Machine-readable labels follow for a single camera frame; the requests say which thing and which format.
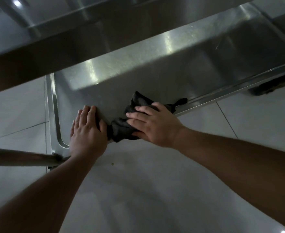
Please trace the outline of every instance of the pinky finger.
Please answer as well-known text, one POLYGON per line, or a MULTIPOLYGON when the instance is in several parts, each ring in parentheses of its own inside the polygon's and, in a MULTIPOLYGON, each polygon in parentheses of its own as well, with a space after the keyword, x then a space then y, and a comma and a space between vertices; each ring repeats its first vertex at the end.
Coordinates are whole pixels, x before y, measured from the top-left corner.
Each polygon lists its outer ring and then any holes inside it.
POLYGON ((70 129, 70 138, 73 136, 74 133, 74 125, 75 125, 76 121, 74 120, 70 129))
POLYGON ((143 133, 143 132, 133 132, 132 135, 133 135, 133 136, 137 136, 137 137, 139 137, 140 139, 143 139, 143 140, 145 140, 145 141, 151 142, 151 141, 149 140, 149 138, 147 137, 147 135, 146 135, 145 133, 143 133))

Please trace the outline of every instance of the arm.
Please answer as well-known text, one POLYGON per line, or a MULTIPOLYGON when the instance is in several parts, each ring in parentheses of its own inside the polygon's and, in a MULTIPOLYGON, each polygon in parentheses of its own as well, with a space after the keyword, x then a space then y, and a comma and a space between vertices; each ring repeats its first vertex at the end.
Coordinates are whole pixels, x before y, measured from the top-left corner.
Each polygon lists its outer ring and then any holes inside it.
POLYGON ((184 127, 165 106, 128 113, 136 135, 178 150, 208 168, 250 204, 285 225, 285 152, 184 127))
POLYGON ((107 147, 95 111, 79 110, 70 133, 71 157, 0 208, 0 232, 59 232, 71 202, 90 168, 107 147))

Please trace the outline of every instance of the crumpled dark cloth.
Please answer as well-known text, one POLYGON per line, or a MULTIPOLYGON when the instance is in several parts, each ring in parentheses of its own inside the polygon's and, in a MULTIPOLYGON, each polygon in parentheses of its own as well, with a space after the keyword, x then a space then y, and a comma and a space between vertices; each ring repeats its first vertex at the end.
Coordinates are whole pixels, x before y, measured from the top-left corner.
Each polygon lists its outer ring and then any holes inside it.
MULTIPOLYGON (((154 101, 140 94, 138 91, 135 91, 131 99, 131 104, 125 108, 124 114, 137 112, 135 106, 148 106, 156 111, 159 111, 157 107, 151 105, 154 101)), ((176 106, 186 104, 188 102, 187 98, 179 99, 174 104, 164 105, 171 113, 176 111, 176 106)), ((128 118, 116 118, 111 122, 111 125, 107 127, 108 140, 112 139, 115 142, 119 142, 123 139, 128 140, 137 140, 139 137, 133 136, 132 133, 138 131, 136 128, 133 128, 126 121, 128 118)))

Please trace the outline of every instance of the person's right hand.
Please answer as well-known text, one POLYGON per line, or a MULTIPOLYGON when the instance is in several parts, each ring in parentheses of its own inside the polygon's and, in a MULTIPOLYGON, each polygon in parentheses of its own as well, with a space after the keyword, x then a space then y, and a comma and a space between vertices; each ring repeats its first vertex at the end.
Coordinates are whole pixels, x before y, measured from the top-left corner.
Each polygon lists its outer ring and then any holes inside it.
POLYGON ((186 127, 162 104, 152 103, 159 111, 148 106, 136 106, 143 113, 126 113, 128 124, 139 130, 133 135, 155 145, 173 148, 178 134, 186 127))

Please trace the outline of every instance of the hand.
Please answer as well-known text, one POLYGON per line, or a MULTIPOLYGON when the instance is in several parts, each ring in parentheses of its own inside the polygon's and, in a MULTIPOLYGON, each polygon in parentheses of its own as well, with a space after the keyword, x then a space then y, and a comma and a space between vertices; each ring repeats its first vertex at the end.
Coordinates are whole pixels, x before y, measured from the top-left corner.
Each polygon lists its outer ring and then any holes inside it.
POLYGON ((135 109, 143 113, 126 113, 131 118, 128 124, 140 132, 133 135, 155 145, 173 148, 174 142, 183 129, 186 127, 168 109, 158 103, 152 103, 159 111, 148 106, 136 106, 135 109))
POLYGON ((84 106, 78 111, 70 131, 71 157, 80 156, 96 160, 107 148, 107 125, 101 120, 99 128, 95 121, 96 107, 84 106))

